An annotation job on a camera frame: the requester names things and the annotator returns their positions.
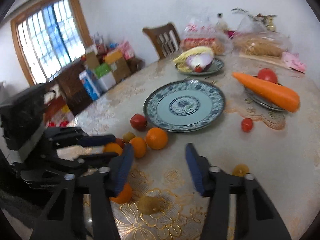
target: wooden chair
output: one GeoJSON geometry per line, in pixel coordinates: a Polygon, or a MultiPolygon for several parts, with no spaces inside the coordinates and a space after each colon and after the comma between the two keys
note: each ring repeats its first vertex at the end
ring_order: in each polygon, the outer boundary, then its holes
{"type": "Polygon", "coordinates": [[[172,23],[153,29],[145,27],[142,31],[151,39],[160,59],[179,49],[180,38],[172,23]]]}

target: floral tablecloth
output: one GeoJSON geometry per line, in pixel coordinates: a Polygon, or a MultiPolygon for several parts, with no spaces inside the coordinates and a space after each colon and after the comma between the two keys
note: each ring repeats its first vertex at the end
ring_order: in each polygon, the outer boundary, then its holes
{"type": "MultiPolygon", "coordinates": [[[[116,224],[123,239],[197,239],[204,223],[208,199],[194,190],[184,158],[184,148],[192,142],[200,155],[212,165],[231,173],[245,163],[284,220],[293,240],[299,239],[320,209],[320,92],[314,83],[297,72],[235,55],[220,58],[224,69],[217,75],[201,77],[224,92],[227,106],[212,125],[199,131],[169,134],[168,146],[159,151],[148,149],[145,157],[135,160],[128,177],[133,189],[132,201],[112,203],[116,224]],[[274,112],[252,102],[244,88],[232,77],[232,71],[255,75],[261,68],[272,68],[282,85],[294,89],[301,106],[298,112],[274,112]],[[254,122],[251,133],[243,133],[243,117],[254,122]],[[142,195],[157,196],[162,211],[142,215],[137,200],[142,195]]],[[[116,137],[128,131],[145,136],[130,126],[130,118],[142,113],[146,98],[155,89],[177,80],[191,78],[175,70],[168,58],[151,64],[122,83],[78,115],[73,125],[92,135],[112,133],[116,137]]],[[[85,152],[101,149],[71,147],[59,152],[73,159],[85,152]]],[[[90,213],[90,197],[84,208],[90,213]]],[[[228,239],[233,238],[234,212],[228,239]]]]}

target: halved purple onion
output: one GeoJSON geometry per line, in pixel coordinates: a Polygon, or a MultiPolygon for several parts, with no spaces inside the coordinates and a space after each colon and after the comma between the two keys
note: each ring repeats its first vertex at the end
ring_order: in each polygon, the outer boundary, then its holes
{"type": "Polygon", "coordinates": [[[191,55],[187,57],[186,64],[193,69],[197,66],[204,69],[213,61],[213,56],[209,53],[202,53],[198,55],[191,55]]]}

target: orange carrot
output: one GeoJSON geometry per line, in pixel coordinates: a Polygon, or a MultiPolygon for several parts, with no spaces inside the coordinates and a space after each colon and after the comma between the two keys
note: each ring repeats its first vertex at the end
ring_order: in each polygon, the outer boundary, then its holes
{"type": "Polygon", "coordinates": [[[295,112],[299,108],[299,95],[290,88],[243,73],[232,75],[245,87],[287,111],[295,112]]]}

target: wooden window frame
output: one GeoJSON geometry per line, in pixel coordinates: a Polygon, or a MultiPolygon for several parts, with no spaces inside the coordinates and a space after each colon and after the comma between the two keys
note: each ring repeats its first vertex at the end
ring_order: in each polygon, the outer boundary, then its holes
{"type": "MultiPolygon", "coordinates": [[[[12,39],[13,39],[13,45],[14,49],[16,51],[18,61],[20,63],[20,66],[22,68],[22,71],[29,83],[30,86],[35,85],[35,79],[31,73],[30,67],[28,65],[28,62],[26,60],[26,57],[22,50],[22,45],[20,42],[20,38],[18,35],[18,25],[23,22],[26,18],[33,15],[34,13],[41,10],[42,7],[47,6],[53,2],[57,2],[59,0],[41,0],[40,2],[32,5],[30,8],[26,9],[22,13],[20,13],[17,17],[11,20],[11,32],[12,32],[12,39]]],[[[79,0],[69,0],[71,9],[73,11],[73,16],[75,19],[75,24],[78,28],[79,35],[84,43],[84,47],[89,47],[93,44],[92,39],[89,34],[89,30],[87,27],[87,24],[85,22],[82,9],[80,6],[79,0]]]]}

